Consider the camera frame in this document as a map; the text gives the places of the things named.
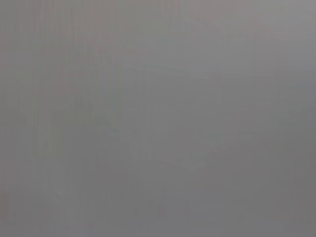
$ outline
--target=gray surface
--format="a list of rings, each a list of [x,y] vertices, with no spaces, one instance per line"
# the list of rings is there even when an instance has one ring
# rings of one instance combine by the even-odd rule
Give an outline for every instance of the gray surface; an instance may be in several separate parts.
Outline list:
[[[2,0],[0,236],[314,237],[315,9]]]

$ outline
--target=blurry gray wall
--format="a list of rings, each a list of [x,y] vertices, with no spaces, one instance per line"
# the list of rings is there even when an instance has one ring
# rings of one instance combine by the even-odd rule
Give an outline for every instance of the blurry gray wall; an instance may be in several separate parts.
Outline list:
[[[0,236],[314,237],[315,10],[0,1]]]

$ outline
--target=gray background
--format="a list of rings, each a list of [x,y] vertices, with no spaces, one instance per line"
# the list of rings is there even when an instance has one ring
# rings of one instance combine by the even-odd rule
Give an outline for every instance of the gray background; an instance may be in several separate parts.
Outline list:
[[[0,235],[314,237],[315,10],[0,1]]]

